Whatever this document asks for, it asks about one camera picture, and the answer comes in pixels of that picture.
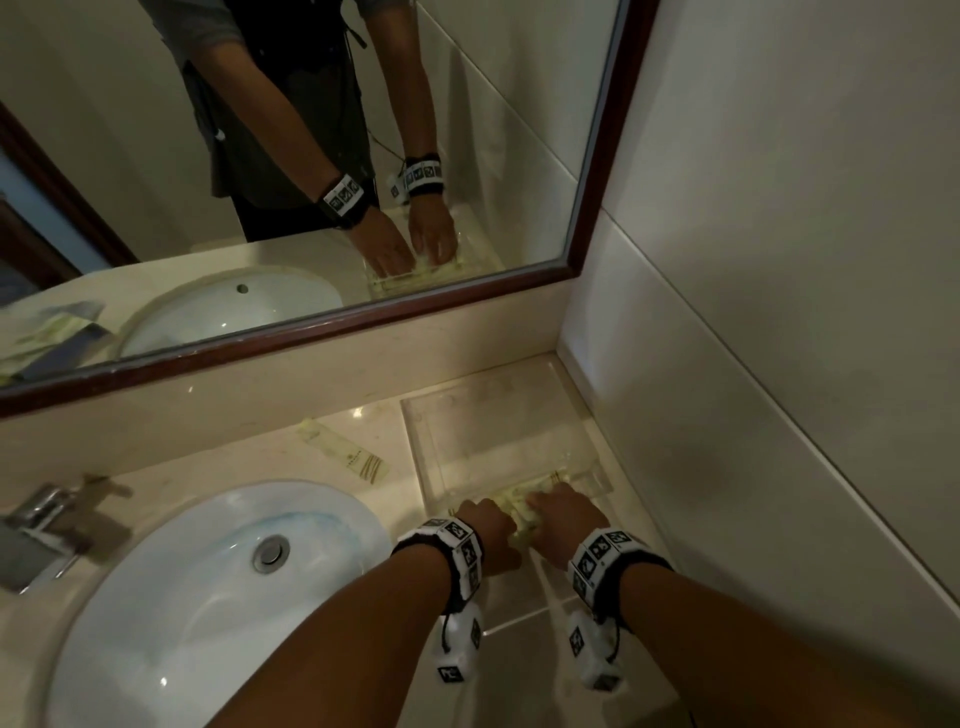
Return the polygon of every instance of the hand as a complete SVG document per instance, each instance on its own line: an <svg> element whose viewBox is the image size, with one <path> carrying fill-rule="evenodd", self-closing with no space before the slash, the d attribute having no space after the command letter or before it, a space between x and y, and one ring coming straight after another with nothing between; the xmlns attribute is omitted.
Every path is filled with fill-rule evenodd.
<svg viewBox="0 0 960 728"><path fill-rule="evenodd" d="M410 273L417 265L396 225L376 207L367 210L360 224L347 231L347 235L381 278Z"/></svg>
<svg viewBox="0 0 960 728"><path fill-rule="evenodd" d="M433 265L448 263L457 254L457 231L443 195L419 195L410 201L410 241Z"/></svg>
<svg viewBox="0 0 960 728"><path fill-rule="evenodd" d="M530 546L560 570L566 571L577 547L595 528L610 526L607 517L587 496L566 483L558 484L550 493L531 493L527 505L542 519Z"/></svg>
<svg viewBox="0 0 960 728"><path fill-rule="evenodd" d="M507 545L507 537L516 531L516 523L496 507L489 498L474 503L465 500L460 504L457 518L480 535L483 542L484 576L497 576L504 571L520 568L522 557L515 548Z"/></svg>

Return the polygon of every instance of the black and white wristband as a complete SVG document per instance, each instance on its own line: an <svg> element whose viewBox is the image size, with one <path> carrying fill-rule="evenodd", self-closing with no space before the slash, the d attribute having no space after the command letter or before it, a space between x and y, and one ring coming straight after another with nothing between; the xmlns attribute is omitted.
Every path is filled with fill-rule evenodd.
<svg viewBox="0 0 960 728"><path fill-rule="evenodd" d="M330 186L317 205L340 230L351 230L363 220L372 200L359 182L345 174Z"/></svg>
<svg viewBox="0 0 960 728"><path fill-rule="evenodd" d="M673 570L666 559L626 531L597 528L573 554L566 575L573 591L598 619L613 618L621 627L627 627L620 616L620 577L633 564L654 564Z"/></svg>
<svg viewBox="0 0 960 728"><path fill-rule="evenodd" d="M403 163L403 186L410 198L444 193L444 169L440 155L408 157Z"/></svg>
<svg viewBox="0 0 960 728"><path fill-rule="evenodd" d="M394 553L415 544L435 546L446 557L450 566L451 587L444 614L463 612L480 588L483 576L483 543L480 535L459 519L430 519L420 528L401 536Z"/></svg>

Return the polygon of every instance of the faucet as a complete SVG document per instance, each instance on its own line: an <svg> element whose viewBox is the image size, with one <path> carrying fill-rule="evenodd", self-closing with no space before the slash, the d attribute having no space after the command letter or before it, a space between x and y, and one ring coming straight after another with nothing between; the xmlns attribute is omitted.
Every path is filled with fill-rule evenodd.
<svg viewBox="0 0 960 728"><path fill-rule="evenodd" d="M76 500L76 493L47 484L0 521L0 587L22 595L59 579L87 551L86 540L48 530Z"/></svg>

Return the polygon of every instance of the sink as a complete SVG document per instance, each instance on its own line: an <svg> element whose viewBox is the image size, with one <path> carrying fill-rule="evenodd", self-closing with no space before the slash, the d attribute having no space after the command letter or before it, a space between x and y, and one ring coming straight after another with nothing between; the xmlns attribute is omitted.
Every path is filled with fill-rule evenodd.
<svg viewBox="0 0 960 728"><path fill-rule="evenodd" d="M386 559L359 500L275 481L180 513L110 572L63 644L51 728L202 728L331 595Z"/></svg>
<svg viewBox="0 0 960 728"><path fill-rule="evenodd" d="M254 266L191 281L133 315L114 354L135 356L340 308L333 285L284 266Z"/></svg>

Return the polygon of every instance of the person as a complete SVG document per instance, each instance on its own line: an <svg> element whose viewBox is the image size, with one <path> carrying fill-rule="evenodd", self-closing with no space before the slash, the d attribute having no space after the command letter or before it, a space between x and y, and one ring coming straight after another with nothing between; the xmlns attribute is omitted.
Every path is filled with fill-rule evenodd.
<svg viewBox="0 0 960 728"><path fill-rule="evenodd" d="M396 276L416 261L378 206L341 2L140 0L180 69L209 149L213 194L232 199L247 239L337 227L379 276ZM406 168L425 163L440 174L415 11L409 0L356 2ZM433 264L457 250L441 179L411 192L411 241Z"/></svg>
<svg viewBox="0 0 960 728"><path fill-rule="evenodd" d="M532 547L558 569L594 529L610 526L566 484L528 503L542 520ZM457 517L480 536L485 576L520 566L507 541L516 525L491 500L465 502ZM905 725L818 652L727 596L652 563L627 567L618 589L620 616L700 725ZM395 551L307 618L208 728L396 725L450 593L439 548Z"/></svg>

